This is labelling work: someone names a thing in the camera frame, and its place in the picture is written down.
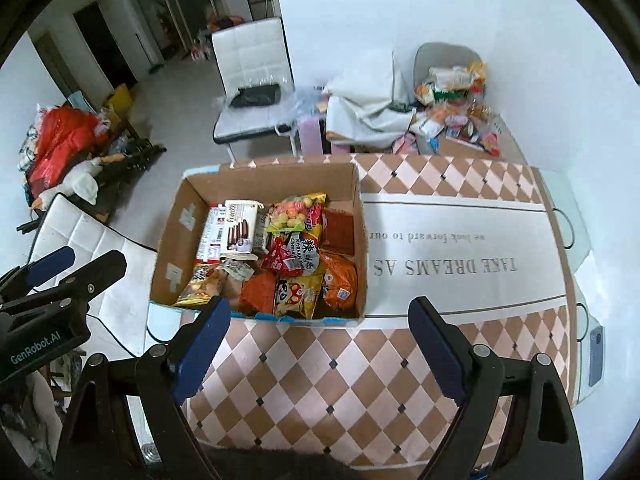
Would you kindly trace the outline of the dark red packet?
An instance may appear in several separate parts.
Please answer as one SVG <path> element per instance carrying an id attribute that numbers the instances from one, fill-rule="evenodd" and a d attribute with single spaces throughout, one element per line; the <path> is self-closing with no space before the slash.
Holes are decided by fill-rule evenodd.
<path id="1" fill-rule="evenodd" d="M 349 211 L 322 211 L 321 246 L 328 252 L 355 255 L 354 215 Z"/>

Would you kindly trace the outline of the white noodle seasoning packet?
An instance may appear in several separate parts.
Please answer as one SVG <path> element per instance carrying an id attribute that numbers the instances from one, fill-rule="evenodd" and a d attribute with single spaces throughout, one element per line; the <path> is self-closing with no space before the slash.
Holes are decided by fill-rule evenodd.
<path id="1" fill-rule="evenodd" d="M 271 233 L 268 231 L 270 219 L 268 214 L 258 211 L 253 237 L 253 252 L 258 257 L 269 252 Z"/>

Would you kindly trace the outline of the yellow bag on floor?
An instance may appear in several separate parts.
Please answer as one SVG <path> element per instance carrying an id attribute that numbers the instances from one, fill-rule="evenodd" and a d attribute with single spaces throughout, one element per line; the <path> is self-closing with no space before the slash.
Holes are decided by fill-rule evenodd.
<path id="1" fill-rule="evenodd" d="M 134 106 L 134 98 L 127 85 L 120 84 L 106 96 L 102 106 L 113 112 L 119 118 L 127 118 L 130 110 Z"/>

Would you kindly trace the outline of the white chair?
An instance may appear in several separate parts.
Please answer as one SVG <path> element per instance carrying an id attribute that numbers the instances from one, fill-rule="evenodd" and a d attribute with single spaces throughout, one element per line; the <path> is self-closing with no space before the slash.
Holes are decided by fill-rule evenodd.
<path id="1" fill-rule="evenodd" d="M 282 20 L 264 18 L 214 32 L 212 45 L 224 88 L 213 128 L 214 143 L 233 157 L 236 142 L 273 134 L 287 138 L 296 154 L 295 84 Z M 280 84 L 280 102 L 267 107 L 229 105 L 239 88 L 258 84 Z"/>
<path id="2" fill-rule="evenodd" d="M 41 287 L 61 284 L 75 272 L 85 285 L 94 286 L 87 318 L 91 336 L 82 348 L 111 359 L 140 356 L 156 251 L 104 226 L 58 194 L 42 217 L 28 260 L 64 247 L 74 252 L 74 263 Z"/>

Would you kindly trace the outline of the yellow chips bag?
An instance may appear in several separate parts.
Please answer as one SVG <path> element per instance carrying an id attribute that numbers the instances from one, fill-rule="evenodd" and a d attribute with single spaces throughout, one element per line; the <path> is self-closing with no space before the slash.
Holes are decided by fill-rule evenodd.
<path id="1" fill-rule="evenodd" d="M 180 292 L 174 306 L 183 309 L 198 309 L 209 300 L 220 296 L 228 274 L 220 270 L 218 264 L 197 263 L 188 284 Z"/>

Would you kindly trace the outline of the chocolate biscuit white packet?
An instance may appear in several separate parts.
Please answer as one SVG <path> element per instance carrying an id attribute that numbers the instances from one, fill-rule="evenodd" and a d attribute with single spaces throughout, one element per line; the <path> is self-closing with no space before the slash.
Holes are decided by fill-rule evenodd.
<path id="1" fill-rule="evenodd" d="M 258 214 L 264 205 L 257 200 L 226 200 L 220 256 L 223 259 L 255 261 L 254 239 Z"/>

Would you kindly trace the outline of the red white barcode packet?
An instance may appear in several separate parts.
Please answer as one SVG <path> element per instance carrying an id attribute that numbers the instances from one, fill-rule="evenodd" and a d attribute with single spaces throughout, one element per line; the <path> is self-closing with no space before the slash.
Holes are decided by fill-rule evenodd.
<path id="1" fill-rule="evenodd" d="M 209 208 L 195 254 L 196 263 L 220 263 L 224 218 L 226 218 L 224 204 L 215 204 Z"/>

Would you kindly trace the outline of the colourful candy bag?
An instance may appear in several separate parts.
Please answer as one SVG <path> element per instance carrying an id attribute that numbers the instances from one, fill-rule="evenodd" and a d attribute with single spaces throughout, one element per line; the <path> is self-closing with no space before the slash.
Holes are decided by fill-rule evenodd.
<path id="1" fill-rule="evenodd" d="M 269 208 L 267 231 L 272 234 L 306 232 L 319 238 L 326 193 L 292 195 Z"/>

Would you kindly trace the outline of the pile of snack bags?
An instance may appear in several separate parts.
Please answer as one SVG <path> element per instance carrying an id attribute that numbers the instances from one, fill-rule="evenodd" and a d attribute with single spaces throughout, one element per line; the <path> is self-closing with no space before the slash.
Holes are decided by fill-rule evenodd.
<path id="1" fill-rule="evenodd" d="M 487 70 L 480 61 L 431 66 L 414 86 L 408 130 L 392 145 L 394 154 L 498 159 L 498 133 L 485 104 Z"/>

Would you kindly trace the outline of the Sedaap noodle packet yellow red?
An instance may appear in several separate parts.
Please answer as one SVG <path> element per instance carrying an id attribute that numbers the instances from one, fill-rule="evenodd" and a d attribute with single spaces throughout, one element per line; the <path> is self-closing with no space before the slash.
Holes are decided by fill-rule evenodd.
<path id="1" fill-rule="evenodd" d="M 268 231 L 274 250 L 269 269 L 278 276 L 274 313 L 314 316 L 321 289 L 320 235 L 326 194 L 293 195 L 273 206 Z"/>

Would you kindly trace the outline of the white cloth heap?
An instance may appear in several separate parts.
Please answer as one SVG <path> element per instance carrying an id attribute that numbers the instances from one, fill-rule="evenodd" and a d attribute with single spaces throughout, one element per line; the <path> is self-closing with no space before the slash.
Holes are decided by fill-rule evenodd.
<path id="1" fill-rule="evenodd" d="M 337 145 L 389 148 L 410 127 L 414 108 L 394 52 L 364 52 L 324 87 L 326 136 Z"/>

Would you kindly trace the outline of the grey chair with snacks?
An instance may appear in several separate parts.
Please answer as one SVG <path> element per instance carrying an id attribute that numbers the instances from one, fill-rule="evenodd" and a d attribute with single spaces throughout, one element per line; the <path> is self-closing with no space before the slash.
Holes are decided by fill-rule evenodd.
<path id="1" fill-rule="evenodd" d="M 428 42 L 416 51 L 413 90 L 422 105 L 462 101 L 470 93 L 483 93 L 486 79 L 486 65 L 468 47 Z"/>

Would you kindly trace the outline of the white chair near left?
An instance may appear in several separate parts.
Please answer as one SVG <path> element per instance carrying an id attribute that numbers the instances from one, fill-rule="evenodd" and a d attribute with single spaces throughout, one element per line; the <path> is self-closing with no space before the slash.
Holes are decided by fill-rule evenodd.
<path id="1" fill-rule="evenodd" d="M 42 217 L 28 260 L 64 247 L 74 252 L 74 263 L 41 287 L 61 284 L 75 272 L 85 285 L 94 286 L 87 318 L 91 336 L 82 348 L 111 359 L 140 356 L 156 251 L 104 226 L 58 194 Z"/>

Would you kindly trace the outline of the small red snack packet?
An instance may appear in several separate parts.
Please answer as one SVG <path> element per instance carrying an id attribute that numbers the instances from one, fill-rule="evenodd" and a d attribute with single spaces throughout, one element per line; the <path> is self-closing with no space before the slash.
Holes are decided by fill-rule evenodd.
<path id="1" fill-rule="evenodd" d="M 271 243 L 269 252 L 260 264 L 262 270 L 270 271 L 281 278 L 297 278 L 304 274 L 303 263 L 286 246 L 281 237 Z"/>

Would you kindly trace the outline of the orange snack packet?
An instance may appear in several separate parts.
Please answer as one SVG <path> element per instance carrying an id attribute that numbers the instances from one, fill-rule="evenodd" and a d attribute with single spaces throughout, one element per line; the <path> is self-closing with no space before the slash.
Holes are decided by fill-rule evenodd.
<path id="1" fill-rule="evenodd" d="M 333 310 L 346 311 L 355 305 L 358 290 L 356 266 L 343 256 L 320 252 L 326 268 L 323 275 L 323 300 Z"/>
<path id="2" fill-rule="evenodd" d="M 245 315 L 273 314 L 277 284 L 277 277 L 269 271 L 254 274 L 242 286 L 239 310 Z"/>

